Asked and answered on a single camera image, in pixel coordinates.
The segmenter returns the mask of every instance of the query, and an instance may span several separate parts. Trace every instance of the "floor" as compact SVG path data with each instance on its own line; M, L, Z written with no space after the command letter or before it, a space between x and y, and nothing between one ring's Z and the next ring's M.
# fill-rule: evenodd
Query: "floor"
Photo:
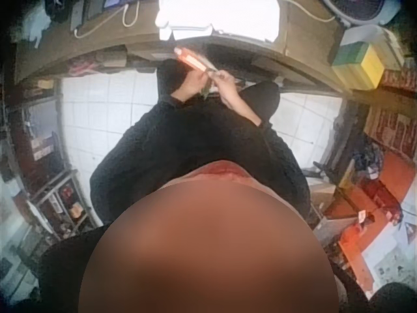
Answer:
M90 201L89 179L122 134L158 101L156 73L134 70L62 81L64 147ZM282 94L271 123L293 150L301 168L320 162L330 148L342 99Z

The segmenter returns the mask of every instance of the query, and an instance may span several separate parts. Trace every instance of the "desk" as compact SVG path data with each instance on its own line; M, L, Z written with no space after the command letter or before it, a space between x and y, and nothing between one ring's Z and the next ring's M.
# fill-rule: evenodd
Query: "desk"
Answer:
M331 13L320 0L297 0L312 14L321 18L331 17ZM299 8L280 1L280 34L275 42L265 43L245 38L213 35L211 40L221 44L239 46L239 48L256 51L285 65L289 65L308 76L323 82L339 93L349 93L334 74L327 61L328 55L343 32L337 21L318 22L308 17ZM132 20L134 6L129 8L126 20ZM88 21L79 31L85 33L106 19L114 10L107 11L94 20ZM116 16L99 28L93 35L76 39L70 32L70 21L53 24L44 31L40 46L33 48L33 43L20 42L16 48L16 83L34 76L60 62L121 44L139 44L159 41L159 30L155 26L158 2L143 2L139 17L131 28L125 28L121 15Z

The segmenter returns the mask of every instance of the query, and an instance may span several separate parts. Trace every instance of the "white cable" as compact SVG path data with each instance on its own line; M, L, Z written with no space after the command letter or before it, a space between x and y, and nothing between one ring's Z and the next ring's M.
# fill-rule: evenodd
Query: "white cable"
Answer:
M313 18L314 20L317 20L317 21L320 21L320 22L323 22L323 23L331 22L332 20L334 20L336 18L335 16L332 16L328 20L324 20L322 18L316 17L316 15L313 15L312 13L310 13L309 11L307 11L306 8L304 8L300 3L295 2L294 0L281 0L281 1L285 1L285 2L288 2L288 3L292 3L296 7L300 8L301 10L303 10L304 13L306 13L310 18Z
M137 21L137 16L139 15L139 5L140 5L141 1L137 0L137 4L136 4L136 15L135 18L133 20L132 23L130 24L126 24L126 22L124 21L124 18L126 17L126 12L128 10L129 5L125 5L124 6L124 11L123 11L123 19L122 19L122 23L125 27L131 27L133 25L135 25L136 21Z
M82 34L82 35L78 35L78 29L75 29L74 30L74 36L77 38L77 39L81 39L81 38L85 38L85 37L87 37L87 36L89 36L89 35L91 35L93 32L95 32L97 29L99 29L100 27L102 27L105 23L107 23L108 21L110 21L112 18L114 18L119 12L121 12L122 10L123 10L123 19L122 19L122 23L123 23L123 25L125 26L125 27L131 27L131 26L133 26L136 22L137 22L137 17L138 17L138 15L139 15L139 4L140 4L140 1L138 1L137 2L137 5L136 5L136 15L135 15L135 18L134 18L134 20L133 20L133 22L132 23L130 23L130 24L126 24L125 23L125 21L124 21L124 18L125 18L125 16L126 16L126 12L127 12L127 10L128 10L128 7L129 7L129 4L125 4L123 7L121 7L121 8L119 8L117 11L115 11L114 13L112 13L109 17L107 17L104 21L102 21L101 23L99 23L99 24L97 24L93 29L91 29L90 31L88 31L88 32L86 32L85 34Z
M102 21L101 23L97 24L93 29L91 29L90 31L86 32L85 34L82 35L78 35L78 29L74 30L74 36L77 39L81 39L81 38L85 38L89 35L91 35L93 32L95 32L97 29L99 29L100 27L102 27L105 23L107 23L108 21L110 21L112 18L114 18L116 16L117 13L121 12L121 10L123 10L124 7L119 8L117 11L115 11L112 15L110 15L108 18L106 18L104 21Z

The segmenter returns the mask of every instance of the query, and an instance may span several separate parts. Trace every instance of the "black sweater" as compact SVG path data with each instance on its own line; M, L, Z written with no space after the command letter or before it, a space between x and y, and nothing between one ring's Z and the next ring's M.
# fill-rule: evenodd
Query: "black sweater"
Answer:
M91 200L105 224L168 181L217 160L242 166L303 216L309 189L291 150L265 123L217 102L184 107L164 97L126 131L93 173Z

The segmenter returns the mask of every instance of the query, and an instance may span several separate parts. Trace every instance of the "hand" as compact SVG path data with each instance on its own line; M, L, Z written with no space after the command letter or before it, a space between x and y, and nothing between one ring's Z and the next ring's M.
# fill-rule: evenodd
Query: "hand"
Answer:
M233 104L239 97L235 84L235 78L225 70L218 72L209 72L210 78L214 81L219 89L222 102L231 110L234 110Z
M188 72L182 85L172 93L172 97L186 102L188 99L198 94L204 86L206 86L209 77L200 70L192 70Z
M248 106L248 104L239 96L235 84L235 78L225 70L218 72L209 72L210 78L214 81L219 89L222 102L239 115L249 119L253 124L259 126L262 120Z

